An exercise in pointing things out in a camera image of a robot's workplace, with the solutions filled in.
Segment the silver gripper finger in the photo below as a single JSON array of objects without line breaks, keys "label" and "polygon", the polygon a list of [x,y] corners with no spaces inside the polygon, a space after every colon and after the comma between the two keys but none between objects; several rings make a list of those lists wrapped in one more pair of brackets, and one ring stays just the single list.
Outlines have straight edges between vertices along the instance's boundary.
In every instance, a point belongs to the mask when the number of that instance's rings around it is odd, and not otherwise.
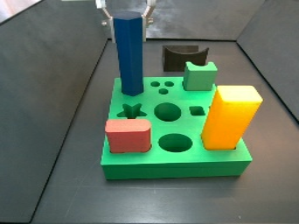
[{"label": "silver gripper finger", "polygon": [[110,27],[110,32],[111,32],[111,39],[112,42],[116,42],[115,39],[115,27],[114,27],[114,17],[108,12],[107,9],[107,0],[96,0],[96,8],[100,10],[106,20],[103,22],[104,25]]},{"label": "silver gripper finger", "polygon": [[155,11],[156,0],[146,0],[143,17],[143,40],[146,40],[146,29],[154,23],[152,14]]}]

